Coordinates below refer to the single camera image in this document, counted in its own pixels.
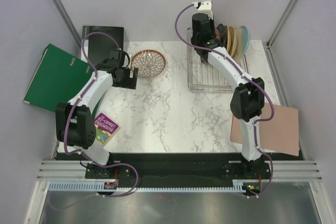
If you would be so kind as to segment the wire dish rack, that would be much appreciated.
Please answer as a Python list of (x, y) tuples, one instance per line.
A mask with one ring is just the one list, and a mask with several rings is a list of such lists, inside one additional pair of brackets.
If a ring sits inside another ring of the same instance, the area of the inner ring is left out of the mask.
[[(239, 66), (248, 72), (246, 56), (238, 62)], [(195, 49), (187, 46), (187, 84), (192, 92), (232, 92), (225, 78), (208, 63), (202, 62)]]

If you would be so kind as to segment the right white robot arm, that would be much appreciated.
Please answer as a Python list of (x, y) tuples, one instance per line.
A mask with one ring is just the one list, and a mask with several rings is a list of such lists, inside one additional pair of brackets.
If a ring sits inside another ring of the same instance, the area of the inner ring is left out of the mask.
[(264, 171), (261, 150), (259, 149), (259, 122), (265, 97), (262, 78), (254, 79), (236, 63), (224, 47), (224, 43), (216, 38), (212, 19), (204, 13), (192, 16), (192, 46), (206, 63), (220, 72), (234, 90), (230, 109), (239, 120), (243, 139), (242, 159), (233, 168), (242, 178), (258, 178)]

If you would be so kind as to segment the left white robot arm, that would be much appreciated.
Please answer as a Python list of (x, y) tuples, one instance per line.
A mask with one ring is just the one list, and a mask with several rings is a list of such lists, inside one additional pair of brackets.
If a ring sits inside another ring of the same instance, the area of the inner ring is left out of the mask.
[(135, 89), (138, 70), (130, 76), (130, 56), (122, 49), (112, 49), (109, 58), (97, 64), (89, 81), (78, 94), (56, 106), (56, 137), (64, 144), (66, 154), (81, 154), (103, 178), (111, 178), (115, 165), (110, 153), (96, 139), (97, 129), (92, 112), (110, 87)]

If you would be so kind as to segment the dark teal plate in rack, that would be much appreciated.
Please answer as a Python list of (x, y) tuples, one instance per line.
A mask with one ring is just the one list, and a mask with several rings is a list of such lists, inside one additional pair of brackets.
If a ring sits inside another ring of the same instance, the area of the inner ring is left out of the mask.
[(228, 44), (228, 27), (223, 24), (218, 24), (216, 27), (216, 38), (221, 41), (227, 49)]

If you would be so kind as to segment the cream plate in rack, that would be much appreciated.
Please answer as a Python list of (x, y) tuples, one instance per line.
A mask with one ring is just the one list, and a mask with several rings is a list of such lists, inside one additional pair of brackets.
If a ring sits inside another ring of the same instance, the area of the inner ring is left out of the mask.
[(237, 35), (236, 30), (234, 27), (228, 27), (228, 44), (227, 44), (227, 51), (228, 53), (233, 56), (237, 47)]
[(229, 27), (231, 46), (229, 54), (236, 61), (239, 62), (243, 56), (243, 32), (242, 26), (240, 27)]

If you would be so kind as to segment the light blue plate in rack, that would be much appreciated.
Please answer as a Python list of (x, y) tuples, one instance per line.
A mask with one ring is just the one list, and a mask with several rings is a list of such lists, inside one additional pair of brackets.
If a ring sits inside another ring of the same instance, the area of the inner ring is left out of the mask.
[(242, 26), (242, 32), (243, 32), (243, 56), (247, 52), (247, 49), (249, 47), (250, 42), (250, 33), (246, 26)]

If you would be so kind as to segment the black binder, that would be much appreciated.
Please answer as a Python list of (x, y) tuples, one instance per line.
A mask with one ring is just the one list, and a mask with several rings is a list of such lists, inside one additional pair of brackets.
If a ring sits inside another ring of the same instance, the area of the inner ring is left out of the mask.
[[(94, 32), (102, 32), (113, 37), (119, 47), (123, 49), (124, 28), (114, 26), (83, 26), (82, 40), (89, 34)], [(91, 35), (85, 40), (84, 49), (88, 59), (92, 64), (97, 65), (107, 59), (111, 49), (117, 49), (116, 44), (106, 35)]]

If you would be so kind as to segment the brown floral pattern plate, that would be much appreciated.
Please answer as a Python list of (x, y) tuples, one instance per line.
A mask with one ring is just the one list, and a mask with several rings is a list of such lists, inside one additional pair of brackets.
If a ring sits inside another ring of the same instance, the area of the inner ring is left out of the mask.
[(165, 57), (157, 50), (146, 49), (137, 52), (131, 59), (131, 70), (138, 69), (138, 77), (153, 78), (163, 72), (166, 66)]

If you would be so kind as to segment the purple children's book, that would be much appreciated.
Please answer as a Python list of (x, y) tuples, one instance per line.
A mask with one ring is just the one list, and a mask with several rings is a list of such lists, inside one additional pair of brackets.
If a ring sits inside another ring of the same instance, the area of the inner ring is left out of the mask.
[(96, 140), (102, 147), (105, 147), (120, 130), (120, 126), (103, 113), (96, 116), (94, 125), (96, 127)]

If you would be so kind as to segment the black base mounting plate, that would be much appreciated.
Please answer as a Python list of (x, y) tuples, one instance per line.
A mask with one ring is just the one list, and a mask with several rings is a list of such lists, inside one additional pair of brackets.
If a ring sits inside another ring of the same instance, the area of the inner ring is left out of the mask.
[[(234, 180), (259, 179), (266, 181), (273, 177), (273, 161), (302, 161), (302, 155), (271, 153), (262, 156), (264, 171), (258, 178), (242, 178), (234, 171), (233, 165), (241, 162), (238, 153), (115, 153), (108, 164), (126, 163), (125, 166), (100, 168), (88, 164), (83, 158), (71, 158), (85, 168), (85, 179), (116, 179), (126, 186), (231, 186)], [(64, 154), (58, 161), (66, 161)]]

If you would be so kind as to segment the pink cutting board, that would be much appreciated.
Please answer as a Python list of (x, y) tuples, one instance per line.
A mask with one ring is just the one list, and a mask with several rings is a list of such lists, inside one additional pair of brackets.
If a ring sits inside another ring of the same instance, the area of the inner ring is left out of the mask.
[(242, 145), (241, 154), (248, 161), (259, 159), (264, 150), (299, 155), (298, 110), (274, 105), (274, 117), (270, 121), (255, 122), (270, 116), (271, 107), (265, 103), (261, 115), (249, 122), (233, 117), (230, 140)]

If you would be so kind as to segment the left aluminium frame post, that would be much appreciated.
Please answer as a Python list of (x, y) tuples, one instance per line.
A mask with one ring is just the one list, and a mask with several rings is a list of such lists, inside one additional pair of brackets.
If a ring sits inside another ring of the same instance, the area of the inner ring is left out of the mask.
[(65, 25), (67, 26), (71, 36), (73, 37), (76, 45), (79, 47), (81, 43), (80, 36), (73, 25), (70, 16), (68, 15), (63, 3), (61, 0), (52, 0), (54, 6), (56, 7), (59, 15), (61, 16), (62, 20), (64, 21)]

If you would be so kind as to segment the aluminium frame post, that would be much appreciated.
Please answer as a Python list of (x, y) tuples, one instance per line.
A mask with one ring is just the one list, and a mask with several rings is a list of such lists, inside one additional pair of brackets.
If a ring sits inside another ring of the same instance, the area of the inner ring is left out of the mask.
[(280, 16), (279, 21), (277, 22), (273, 32), (271, 33), (270, 38), (268, 39), (268, 41), (265, 43), (266, 48), (268, 50), (271, 49), (271, 46), (273, 45), (273, 43), (275, 42), (276, 38), (278, 37), (281, 29), (283, 28), (284, 24), (286, 23), (288, 17), (290, 16), (291, 12), (293, 11), (294, 7), (296, 6), (296, 4), (298, 3), (299, 0), (290, 0), (289, 3), (287, 4), (285, 10), (283, 11), (283, 13)]
[(71, 36), (73, 37), (76, 45), (79, 47), (81, 43), (80, 36), (73, 25), (70, 16), (68, 15), (63, 3), (61, 0), (52, 0), (54, 6), (56, 7), (59, 15), (61, 16), (62, 20), (64, 21), (65, 25), (67, 26)]

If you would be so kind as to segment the right aluminium frame post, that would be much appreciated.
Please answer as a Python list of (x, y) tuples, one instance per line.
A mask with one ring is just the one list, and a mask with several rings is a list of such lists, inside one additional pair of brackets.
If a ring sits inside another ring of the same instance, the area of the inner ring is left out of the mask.
[(294, 7), (296, 6), (296, 4), (298, 3), (299, 0), (290, 0), (289, 3), (287, 4), (285, 10), (283, 11), (283, 13), (280, 16), (279, 21), (277, 22), (273, 32), (271, 33), (270, 38), (268, 39), (268, 41), (265, 43), (266, 48), (268, 50), (271, 49), (271, 46), (273, 45), (273, 43), (275, 42), (276, 38), (278, 37), (281, 29), (283, 28), (284, 24), (286, 23), (288, 17), (290, 16), (291, 12), (293, 11)]

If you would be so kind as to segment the aluminium front rail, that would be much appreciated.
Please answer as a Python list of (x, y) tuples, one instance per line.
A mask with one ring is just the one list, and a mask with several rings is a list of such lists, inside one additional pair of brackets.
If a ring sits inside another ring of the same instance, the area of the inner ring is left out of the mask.
[[(273, 161), (274, 182), (321, 182), (315, 161)], [(78, 161), (43, 161), (38, 180), (83, 181), (85, 168)]]

